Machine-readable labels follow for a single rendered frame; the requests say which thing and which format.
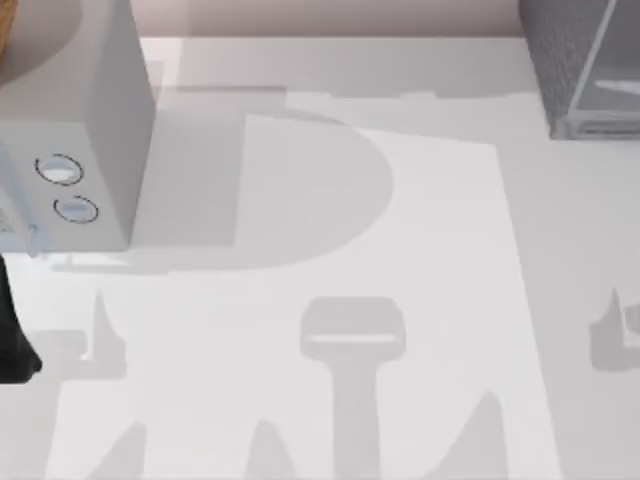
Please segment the microwave knob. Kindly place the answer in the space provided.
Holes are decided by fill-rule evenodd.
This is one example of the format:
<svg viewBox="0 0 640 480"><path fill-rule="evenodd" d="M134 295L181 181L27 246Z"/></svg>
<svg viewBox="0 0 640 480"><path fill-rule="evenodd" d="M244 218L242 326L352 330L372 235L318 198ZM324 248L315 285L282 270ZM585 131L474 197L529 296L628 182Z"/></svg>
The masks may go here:
<svg viewBox="0 0 640 480"><path fill-rule="evenodd" d="M90 224L99 217L98 206L83 196L56 199L53 209L61 219L74 224Z"/></svg>
<svg viewBox="0 0 640 480"><path fill-rule="evenodd" d="M64 154L52 154L37 158L34 167L38 175L49 183L71 186L84 178L82 165L74 158Z"/></svg>

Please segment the pale microwave oven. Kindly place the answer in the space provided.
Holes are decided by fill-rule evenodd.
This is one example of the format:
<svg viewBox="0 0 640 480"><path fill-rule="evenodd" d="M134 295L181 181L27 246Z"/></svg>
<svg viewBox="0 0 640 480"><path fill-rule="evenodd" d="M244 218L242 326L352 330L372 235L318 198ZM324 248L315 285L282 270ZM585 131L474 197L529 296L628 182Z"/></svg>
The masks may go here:
<svg viewBox="0 0 640 480"><path fill-rule="evenodd" d="M19 0L0 61L0 253L127 249L155 114L131 0ZM79 183L38 175L55 153L82 165ZM99 217L61 219L53 202L71 196Z"/></svg>

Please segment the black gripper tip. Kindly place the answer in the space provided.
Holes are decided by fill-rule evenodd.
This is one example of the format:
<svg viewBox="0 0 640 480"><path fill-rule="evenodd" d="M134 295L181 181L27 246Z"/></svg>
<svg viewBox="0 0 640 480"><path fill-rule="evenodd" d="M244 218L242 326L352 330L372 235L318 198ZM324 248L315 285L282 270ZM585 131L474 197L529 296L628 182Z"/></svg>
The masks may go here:
<svg viewBox="0 0 640 480"><path fill-rule="evenodd" d="M25 384L43 362L19 322L4 257L0 254L0 385Z"/></svg>

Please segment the wooden object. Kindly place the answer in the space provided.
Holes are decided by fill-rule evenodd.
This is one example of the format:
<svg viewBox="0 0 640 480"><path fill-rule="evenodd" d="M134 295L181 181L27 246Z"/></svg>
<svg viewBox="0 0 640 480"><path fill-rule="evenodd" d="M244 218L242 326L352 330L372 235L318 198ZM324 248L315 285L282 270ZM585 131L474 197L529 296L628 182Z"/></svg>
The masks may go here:
<svg viewBox="0 0 640 480"><path fill-rule="evenodd" d="M9 43L19 0L0 0L0 61Z"/></svg>

